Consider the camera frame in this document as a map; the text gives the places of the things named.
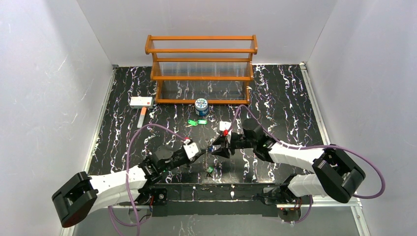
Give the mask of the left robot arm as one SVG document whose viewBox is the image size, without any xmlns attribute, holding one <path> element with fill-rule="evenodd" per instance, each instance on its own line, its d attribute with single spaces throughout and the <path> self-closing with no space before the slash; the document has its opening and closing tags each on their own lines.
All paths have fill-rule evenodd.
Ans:
<svg viewBox="0 0 417 236">
<path fill-rule="evenodd" d="M 98 209 L 136 200 L 161 180 L 163 172 L 189 166 L 205 153 L 196 143 L 182 145 L 178 150 L 160 146 L 129 170 L 99 176 L 76 173 L 52 195 L 61 226 L 72 227 Z"/>
</svg>

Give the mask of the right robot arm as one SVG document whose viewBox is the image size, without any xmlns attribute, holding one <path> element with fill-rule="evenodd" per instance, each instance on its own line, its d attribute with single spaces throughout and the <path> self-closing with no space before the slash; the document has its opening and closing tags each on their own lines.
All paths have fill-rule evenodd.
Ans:
<svg viewBox="0 0 417 236">
<path fill-rule="evenodd" d="M 307 170 L 307 175 L 292 174 L 264 197 L 273 201 L 291 202 L 297 198 L 329 196 L 347 203 L 366 178 L 362 168 L 336 146 L 303 147 L 276 141 L 256 120 L 243 123 L 243 133 L 233 132 L 232 124 L 219 123 L 219 135 L 213 145 L 219 148 L 213 155 L 230 158 L 237 149 L 252 149 L 255 157 L 275 164 L 287 164 Z"/>
</svg>

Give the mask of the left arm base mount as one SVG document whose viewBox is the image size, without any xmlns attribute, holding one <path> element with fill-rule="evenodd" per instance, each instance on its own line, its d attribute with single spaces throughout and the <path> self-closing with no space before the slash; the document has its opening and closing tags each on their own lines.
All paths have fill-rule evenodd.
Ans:
<svg viewBox="0 0 417 236">
<path fill-rule="evenodd" d="M 137 206 L 164 206 L 167 203 L 166 188 L 141 189 L 139 194 L 135 199 Z"/>
</svg>

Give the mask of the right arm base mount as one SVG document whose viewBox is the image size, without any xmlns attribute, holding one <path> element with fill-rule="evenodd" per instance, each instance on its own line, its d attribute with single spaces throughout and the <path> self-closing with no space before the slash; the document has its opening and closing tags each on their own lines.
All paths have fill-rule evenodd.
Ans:
<svg viewBox="0 0 417 236">
<path fill-rule="evenodd" d="M 308 196 L 292 197 L 286 193 L 273 191 L 258 193 L 252 199 L 259 200 L 265 205 L 287 205 L 286 208 L 301 208 L 303 205 L 311 203 L 311 199 Z"/>
</svg>

